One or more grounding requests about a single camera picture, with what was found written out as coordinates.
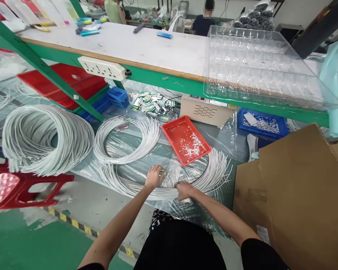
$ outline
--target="factory floor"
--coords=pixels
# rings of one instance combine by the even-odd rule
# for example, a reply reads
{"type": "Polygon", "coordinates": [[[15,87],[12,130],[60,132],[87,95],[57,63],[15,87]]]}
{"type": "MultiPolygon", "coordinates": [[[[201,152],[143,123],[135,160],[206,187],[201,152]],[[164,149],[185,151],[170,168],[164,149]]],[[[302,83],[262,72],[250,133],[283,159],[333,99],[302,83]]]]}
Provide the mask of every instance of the factory floor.
{"type": "MultiPolygon", "coordinates": [[[[54,206],[55,213],[53,210],[48,213],[43,209],[31,207],[0,211],[0,269],[2,266],[6,266],[5,269],[18,269],[11,263],[6,265],[7,254],[10,254],[11,261],[24,269],[31,269],[29,266],[37,269],[40,264],[45,265],[39,267],[42,270],[75,269],[94,239],[75,227],[83,229],[85,225],[86,231],[90,228],[90,232],[100,232],[129,201],[129,197],[76,175],[75,182],[67,183],[63,187],[60,202],[54,206]],[[71,225],[60,220],[63,218],[59,213],[62,213],[62,216],[69,216],[75,224],[72,222],[71,225]],[[35,259],[31,260],[33,256],[29,252],[20,252],[17,255],[17,248],[20,245],[24,250],[38,247],[39,250],[33,249],[35,259]]],[[[140,253],[145,243],[153,211],[154,208],[149,205],[145,204],[142,207],[123,241],[122,251],[117,253],[109,269],[133,268],[136,262],[133,253],[140,253]]],[[[218,235],[214,235],[214,239],[222,252],[227,269],[243,269],[237,244],[218,235]]],[[[163,254],[163,256],[170,259],[172,255],[163,254]]]]}

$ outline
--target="hand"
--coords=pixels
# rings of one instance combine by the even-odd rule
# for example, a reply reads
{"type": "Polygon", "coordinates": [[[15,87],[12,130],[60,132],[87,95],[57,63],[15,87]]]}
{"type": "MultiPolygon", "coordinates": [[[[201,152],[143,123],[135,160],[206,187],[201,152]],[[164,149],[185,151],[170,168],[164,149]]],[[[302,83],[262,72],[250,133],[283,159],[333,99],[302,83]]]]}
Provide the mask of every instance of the hand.
{"type": "Polygon", "coordinates": [[[163,167],[160,166],[160,165],[155,165],[155,166],[151,167],[147,176],[146,176],[145,186],[154,190],[157,187],[157,185],[159,185],[159,183],[164,178],[164,171],[161,174],[161,176],[159,177],[160,171],[162,169],[163,169],[163,167]]]}
{"type": "Polygon", "coordinates": [[[180,182],[177,184],[177,190],[179,192],[178,200],[182,201],[192,196],[195,187],[188,182],[180,182]]]}

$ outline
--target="red plastic bin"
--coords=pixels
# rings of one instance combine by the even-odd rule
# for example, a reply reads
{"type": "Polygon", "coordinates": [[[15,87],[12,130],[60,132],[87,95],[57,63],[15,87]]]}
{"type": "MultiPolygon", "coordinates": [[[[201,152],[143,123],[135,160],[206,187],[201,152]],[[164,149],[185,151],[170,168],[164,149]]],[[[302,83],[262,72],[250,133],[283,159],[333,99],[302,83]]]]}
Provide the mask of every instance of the red plastic bin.
{"type": "Polygon", "coordinates": [[[210,145],[187,116],[170,121],[162,125],[161,128],[183,166],[211,151],[210,145]]]}
{"type": "MultiPolygon", "coordinates": [[[[50,67],[85,100],[91,98],[107,85],[103,77],[86,73],[84,69],[79,67],[61,63],[50,67]]],[[[79,107],[74,100],[37,70],[21,73],[17,77],[42,96],[60,104],[66,109],[73,111],[79,107]]]]}

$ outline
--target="person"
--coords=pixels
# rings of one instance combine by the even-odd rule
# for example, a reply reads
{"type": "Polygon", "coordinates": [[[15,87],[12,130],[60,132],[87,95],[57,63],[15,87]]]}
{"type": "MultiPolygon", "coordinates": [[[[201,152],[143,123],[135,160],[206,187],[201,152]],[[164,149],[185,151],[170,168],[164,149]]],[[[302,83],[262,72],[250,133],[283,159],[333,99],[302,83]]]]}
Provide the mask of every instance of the person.
{"type": "Polygon", "coordinates": [[[214,11],[214,0],[206,0],[204,6],[204,15],[198,15],[193,22],[194,34],[198,36],[208,36],[209,28],[215,25],[215,20],[211,19],[214,11]]]}
{"type": "Polygon", "coordinates": [[[124,9],[120,6],[120,0],[105,0],[104,6],[109,22],[127,24],[124,9]]]}
{"type": "MultiPolygon", "coordinates": [[[[106,270],[128,234],[140,208],[162,181],[163,167],[153,166],[141,191],[113,218],[89,248],[79,270],[106,270]]],[[[194,188],[188,182],[177,184],[178,200],[192,198],[200,203],[215,222],[240,246],[244,270],[288,270],[278,253],[231,210],[194,188]]],[[[188,221],[174,219],[155,210],[149,234],[134,270],[226,269],[211,233],[188,221]]]]}

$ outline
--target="green floor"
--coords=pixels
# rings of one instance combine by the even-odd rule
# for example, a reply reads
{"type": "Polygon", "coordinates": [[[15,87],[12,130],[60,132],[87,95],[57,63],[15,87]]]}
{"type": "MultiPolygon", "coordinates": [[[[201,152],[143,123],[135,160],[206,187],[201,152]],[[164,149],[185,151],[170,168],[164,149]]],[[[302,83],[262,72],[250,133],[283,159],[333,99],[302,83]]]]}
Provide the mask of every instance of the green floor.
{"type": "MultiPolygon", "coordinates": [[[[42,228],[36,221],[27,226],[18,209],[0,213],[0,269],[76,269],[92,244],[84,233],[60,220],[42,228]]],[[[116,255],[109,270],[130,270],[132,266],[116,255]]]]}

